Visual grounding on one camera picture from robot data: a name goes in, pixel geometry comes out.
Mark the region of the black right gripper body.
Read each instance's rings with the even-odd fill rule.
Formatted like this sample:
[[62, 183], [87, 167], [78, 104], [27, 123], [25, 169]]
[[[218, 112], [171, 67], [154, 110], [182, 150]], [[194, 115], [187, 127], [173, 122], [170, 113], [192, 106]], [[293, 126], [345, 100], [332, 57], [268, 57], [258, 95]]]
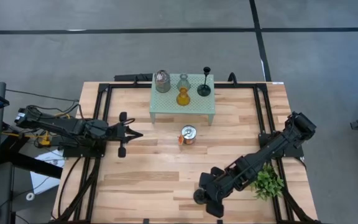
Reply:
[[[224, 215], [223, 199], [228, 197], [234, 189], [233, 179], [236, 176], [236, 171], [232, 167], [227, 167], [224, 170], [213, 167], [210, 173], [202, 172], [200, 175], [199, 184], [210, 183], [210, 193], [204, 194], [199, 189], [198, 184], [198, 203], [200, 205], [206, 204], [206, 211], [215, 217], [221, 218]], [[212, 206], [208, 206], [208, 200], [213, 201]]]

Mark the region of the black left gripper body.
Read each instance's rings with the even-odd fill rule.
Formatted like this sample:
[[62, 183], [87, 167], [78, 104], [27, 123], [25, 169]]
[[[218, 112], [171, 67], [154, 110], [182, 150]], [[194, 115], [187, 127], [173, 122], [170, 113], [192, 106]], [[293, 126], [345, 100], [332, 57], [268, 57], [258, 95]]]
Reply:
[[117, 138], [119, 139], [120, 145], [118, 148], [118, 157], [126, 157], [126, 149], [124, 147], [124, 140], [126, 137], [125, 122], [127, 121], [127, 113], [121, 112], [119, 115], [119, 123], [116, 125]]

